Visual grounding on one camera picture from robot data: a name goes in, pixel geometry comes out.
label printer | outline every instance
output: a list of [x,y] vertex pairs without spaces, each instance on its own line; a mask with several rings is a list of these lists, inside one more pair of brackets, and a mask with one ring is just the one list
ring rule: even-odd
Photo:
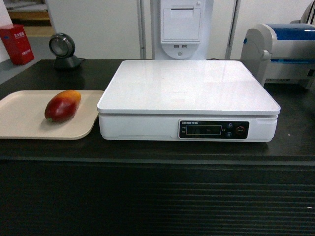
[[309,24],[257,24],[246,33],[241,62],[265,83],[300,84],[315,76],[315,27]]

red box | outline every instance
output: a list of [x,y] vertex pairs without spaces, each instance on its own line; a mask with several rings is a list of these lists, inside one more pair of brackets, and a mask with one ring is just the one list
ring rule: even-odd
[[34,60],[23,25],[10,24],[0,27],[0,37],[14,65],[24,65]]

lcd display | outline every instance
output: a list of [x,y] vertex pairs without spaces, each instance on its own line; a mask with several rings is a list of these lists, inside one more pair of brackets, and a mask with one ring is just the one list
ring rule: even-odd
[[186,134],[188,135],[221,135],[221,125],[187,125]]

counter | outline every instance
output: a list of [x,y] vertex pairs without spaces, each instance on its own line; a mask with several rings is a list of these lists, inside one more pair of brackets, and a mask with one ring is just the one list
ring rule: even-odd
[[[121,62],[57,72],[42,60],[1,84],[0,99],[19,90],[105,90]],[[265,88],[281,106],[268,143],[109,141],[98,120],[79,140],[1,140],[0,231],[313,235],[315,96],[298,85]]]

blue printer cover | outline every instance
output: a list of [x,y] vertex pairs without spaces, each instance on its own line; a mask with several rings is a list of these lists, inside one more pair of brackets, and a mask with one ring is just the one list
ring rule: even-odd
[[278,40],[315,40],[315,27],[309,24],[266,24]]

